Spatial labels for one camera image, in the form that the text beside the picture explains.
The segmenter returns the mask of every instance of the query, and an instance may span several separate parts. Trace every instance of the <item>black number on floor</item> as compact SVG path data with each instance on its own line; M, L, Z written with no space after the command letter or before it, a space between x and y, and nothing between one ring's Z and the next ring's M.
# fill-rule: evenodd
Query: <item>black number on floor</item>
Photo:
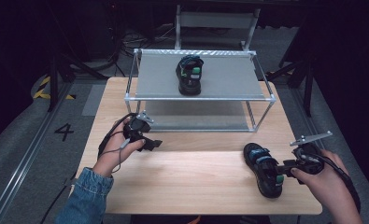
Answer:
M65 141L65 138L67 137L68 133L73 133L74 131L70 131L71 124L66 123L62 128L55 131L55 133L64 133L63 141Z

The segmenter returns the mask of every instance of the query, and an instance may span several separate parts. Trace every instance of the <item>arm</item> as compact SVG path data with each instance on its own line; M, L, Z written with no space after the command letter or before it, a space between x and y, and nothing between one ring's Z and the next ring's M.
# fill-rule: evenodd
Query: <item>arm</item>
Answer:
M127 122L128 120L122 122L114 133L121 132ZM124 140L122 133L111 136L104 150L111 152L101 155L92 169L84 168L55 223L73 220L75 223L102 223L106 211L106 196L114 183L111 176L113 169L144 145L143 141L138 140L128 144L121 152L117 151Z
M321 154L329 157L345 173L348 173L344 163L336 154L328 150L322 150ZM344 181L330 165L326 164L324 169L317 175L310 175L296 168L291 169L291 172L309 187L321 204L329 209L333 215L334 224L362 223L362 219Z

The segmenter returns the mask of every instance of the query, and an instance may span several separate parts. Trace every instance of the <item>gray carpet floor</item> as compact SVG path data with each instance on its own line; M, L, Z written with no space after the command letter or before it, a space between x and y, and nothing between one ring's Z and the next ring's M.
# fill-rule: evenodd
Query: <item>gray carpet floor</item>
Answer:
M250 49L257 51L263 70L276 71L284 52L296 33L295 28L256 29ZM223 34L215 34L205 30L189 30L183 33L183 49L231 49L240 50L239 42L245 36L242 31L229 30ZM155 43L149 48L173 49L174 36L166 35L163 42ZM130 47L137 47L134 42ZM120 55L117 65L125 75L130 72L132 58ZM100 71L105 76L121 76L117 67ZM35 93L44 75L35 83L31 94ZM305 115L301 107L304 87L291 90L287 87L288 77L274 80L277 93L288 116L291 128L296 137L331 131L333 137L325 138L322 147L338 153L348 168L350 175L362 201L362 219L369 223L369 184L350 152L344 136L335 123L334 117L326 105L318 85L315 82L312 92L312 118ZM27 149L36 145L34 159L30 169L23 174L20 187L11 192L7 208L2 211L0 223L39 223L46 214L50 204L63 187L63 182L78 168L79 161L92 127L97 106L100 102L106 82L87 75L78 75L77 79L60 86L66 86L68 94L76 95L75 100L62 100L54 113L48 113L49 100L37 98L33 104L23 111L0 135L0 199L6 190L10 178L15 175L21 158ZM68 134L55 131L69 127ZM65 203L68 190L65 190L57 203L50 210L45 223L52 223L54 217ZM105 223L129 223L128 215L107 214ZM291 224L297 222L297 216L271 216L273 223ZM331 221L327 210L318 216L301 216L301 223L328 223Z

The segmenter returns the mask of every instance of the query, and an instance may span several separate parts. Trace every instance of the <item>person's right hand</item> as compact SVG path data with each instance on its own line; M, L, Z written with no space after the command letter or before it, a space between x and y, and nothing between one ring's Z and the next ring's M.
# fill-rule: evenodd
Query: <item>person's right hand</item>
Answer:
M321 150L321 154L330 158L348 174L347 168L338 155L324 149ZM324 169L316 175L307 174L296 168L291 169L291 173L304 182L315 198L330 210L334 223L362 223L347 186L333 167L325 163Z

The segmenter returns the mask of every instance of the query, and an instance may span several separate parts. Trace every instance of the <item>table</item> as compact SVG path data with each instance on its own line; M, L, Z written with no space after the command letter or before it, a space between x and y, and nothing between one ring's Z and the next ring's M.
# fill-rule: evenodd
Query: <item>table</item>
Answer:
M99 105L78 174L96 162L97 148L115 120L127 114L123 100L127 78L111 77ZM285 178L282 195L268 199L244 162L249 142L271 150L282 164L294 159L290 124L278 100L256 133L145 133L163 143L135 152L114 174L107 213L186 215L316 215L321 205L305 185Z

